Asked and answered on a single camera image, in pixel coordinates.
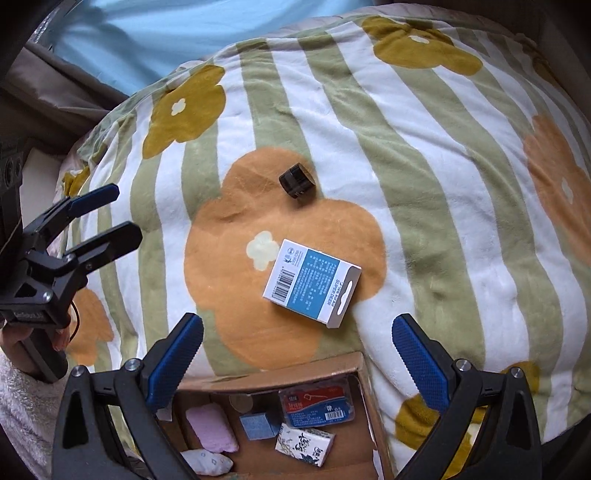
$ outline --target blue label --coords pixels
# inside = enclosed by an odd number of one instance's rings
[[[287,307],[317,319],[340,260],[308,250]]]
[[[346,398],[334,398],[312,405],[295,413],[286,413],[288,421],[295,428],[322,427],[349,420],[351,406]]]

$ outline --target gray curtain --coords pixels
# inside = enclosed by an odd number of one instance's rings
[[[31,137],[66,154],[127,95],[28,42],[0,83],[0,141]]]

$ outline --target screw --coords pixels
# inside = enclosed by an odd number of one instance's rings
[[[138,368],[141,367],[141,365],[142,361],[139,358],[130,358],[124,363],[123,367],[128,372],[135,372]]]
[[[511,369],[511,375],[515,378],[522,378],[523,377],[523,370],[519,367],[513,367]]]
[[[76,365],[72,369],[72,376],[73,377],[81,377],[84,372],[86,372],[86,367],[84,365]]]
[[[472,364],[468,360],[460,358],[456,360],[456,367],[460,372],[467,372],[472,368]]]

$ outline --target striped blanket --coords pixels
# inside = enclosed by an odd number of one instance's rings
[[[121,195],[68,244],[125,220],[144,240],[78,294],[72,361],[118,367],[193,311],[193,377],[363,350],[399,470],[437,419],[392,345],[409,312],[454,358],[521,366],[544,441],[589,413],[589,125],[527,39],[486,25],[355,15],[231,45],[111,112],[82,192]],[[278,183],[296,162],[306,206]],[[339,329],[262,298],[284,238],[362,267]]]

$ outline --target white fluffy sleeve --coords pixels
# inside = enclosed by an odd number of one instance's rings
[[[14,368],[0,350],[0,423],[38,479],[51,477],[51,448],[67,375],[48,385]]]

